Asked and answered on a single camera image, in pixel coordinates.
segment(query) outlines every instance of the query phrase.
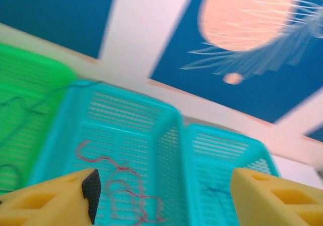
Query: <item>plastic basket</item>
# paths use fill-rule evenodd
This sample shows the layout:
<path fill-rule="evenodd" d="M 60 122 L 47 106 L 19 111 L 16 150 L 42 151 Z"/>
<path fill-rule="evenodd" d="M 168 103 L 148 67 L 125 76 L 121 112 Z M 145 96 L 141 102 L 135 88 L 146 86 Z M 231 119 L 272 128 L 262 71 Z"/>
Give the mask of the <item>plastic basket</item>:
<path fill-rule="evenodd" d="M 26 185 L 65 92 L 28 108 L 75 79 L 57 61 L 0 44 L 0 194 Z"/>
<path fill-rule="evenodd" d="M 230 193 L 232 172 L 245 167 L 278 176 L 267 149 L 247 136 L 208 126 L 190 125 L 186 135 L 191 220 L 200 226 L 239 225 Z"/>
<path fill-rule="evenodd" d="M 115 183 L 111 190 L 106 188 L 108 181 L 120 180 L 139 193 L 137 178 L 129 172 L 110 178 L 116 168 L 109 161 L 81 160 L 76 149 L 89 140 L 82 156 L 108 156 L 135 170 L 143 178 L 145 194 L 163 200 L 165 225 L 188 225 L 180 143 L 182 121 L 178 111 L 153 98 L 113 86 L 90 81 L 77 81 L 75 85 L 84 88 L 69 89 L 29 184 L 95 167 L 103 187 L 95 225 L 138 223 L 130 194 L 116 191 L 126 189 L 125 186 Z M 113 202 L 106 195 L 108 192 L 113 192 Z M 151 220 L 156 217 L 156 207 L 155 199 L 145 200 Z"/>

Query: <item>black foam piece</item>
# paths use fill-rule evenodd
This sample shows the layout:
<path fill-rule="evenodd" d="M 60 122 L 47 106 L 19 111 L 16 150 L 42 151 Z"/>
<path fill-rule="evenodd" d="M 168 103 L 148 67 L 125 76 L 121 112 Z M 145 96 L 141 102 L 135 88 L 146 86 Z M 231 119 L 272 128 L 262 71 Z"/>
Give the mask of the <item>black foam piece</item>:
<path fill-rule="evenodd" d="M 92 224 L 94 224 L 97 207 L 101 194 L 101 181 L 99 171 L 95 169 L 83 182 L 82 182 L 83 197 L 89 203 L 89 217 Z"/>

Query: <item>white brushstroke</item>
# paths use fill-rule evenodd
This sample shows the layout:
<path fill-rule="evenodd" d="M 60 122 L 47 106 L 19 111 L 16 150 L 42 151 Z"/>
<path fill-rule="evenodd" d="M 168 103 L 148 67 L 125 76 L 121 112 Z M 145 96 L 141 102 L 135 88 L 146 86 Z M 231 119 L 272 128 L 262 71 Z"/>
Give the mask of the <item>white brushstroke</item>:
<path fill-rule="evenodd" d="M 239 84 L 242 80 L 248 79 L 253 75 L 262 75 L 266 71 L 278 71 L 284 64 L 295 66 L 302 59 L 312 37 L 323 38 L 323 6 L 311 1 L 323 0 L 273 0 L 272 2 L 255 1 L 263 7 L 262 10 L 243 10 L 249 14 L 258 17 L 266 17 L 267 23 L 277 24 L 275 20 L 280 18 L 271 17 L 270 13 L 282 13 L 275 10 L 274 5 L 289 5 L 293 11 L 283 24 L 282 31 L 278 37 L 263 47 L 248 51 L 230 51 L 223 50 L 209 42 L 202 44 L 208 45 L 208 48 L 189 51 L 193 54 L 209 55 L 210 58 L 201 59 L 187 64 L 181 69 L 196 70 L 217 67 L 212 74 L 224 76 L 224 81 L 228 76 L 235 76 L 241 80 L 230 82 L 230 84 Z M 269 32 L 270 30 L 255 29 L 248 27 L 248 24 L 256 22 L 227 23 L 240 30 L 235 34 L 242 32 Z M 219 33 L 209 33 L 214 36 L 221 36 Z M 252 38 L 240 38 L 243 40 L 253 40 Z"/>

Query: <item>white stripe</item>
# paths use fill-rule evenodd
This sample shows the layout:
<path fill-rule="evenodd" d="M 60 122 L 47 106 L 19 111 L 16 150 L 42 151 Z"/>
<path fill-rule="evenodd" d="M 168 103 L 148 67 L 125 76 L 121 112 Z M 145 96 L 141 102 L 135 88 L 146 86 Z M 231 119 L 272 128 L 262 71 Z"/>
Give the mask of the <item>white stripe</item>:
<path fill-rule="evenodd" d="M 323 87 L 281 117 L 276 125 L 293 134 L 307 134 L 323 122 Z"/>

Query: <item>white wall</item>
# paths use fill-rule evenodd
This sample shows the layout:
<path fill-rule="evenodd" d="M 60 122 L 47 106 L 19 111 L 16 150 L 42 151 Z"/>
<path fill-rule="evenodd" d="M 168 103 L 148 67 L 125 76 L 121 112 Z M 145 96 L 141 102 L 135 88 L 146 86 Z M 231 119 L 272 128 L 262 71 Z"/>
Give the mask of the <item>white wall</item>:
<path fill-rule="evenodd" d="M 99 61 L 5 25 L 0 25 L 0 42 L 60 60 L 82 76 L 162 99 L 185 116 L 257 138 L 276 155 L 323 168 L 323 144 L 301 136 L 323 121 L 323 106 L 320 106 L 323 89 L 272 125 L 191 94 L 150 83 L 147 77 L 174 31 L 185 3 L 186 0 L 115 0 Z"/>

